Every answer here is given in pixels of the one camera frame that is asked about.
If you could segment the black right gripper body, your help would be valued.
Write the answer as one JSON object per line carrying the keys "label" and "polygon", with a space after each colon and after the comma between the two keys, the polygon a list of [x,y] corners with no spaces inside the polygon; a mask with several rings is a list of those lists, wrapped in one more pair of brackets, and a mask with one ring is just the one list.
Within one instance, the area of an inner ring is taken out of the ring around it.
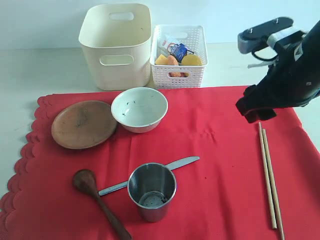
{"label": "black right gripper body", "polygon": [[256,110],[304,106],[320,96],[320,23],[294,34],[295,40],[283,33],[267,40],[278,62],[256,86]]}

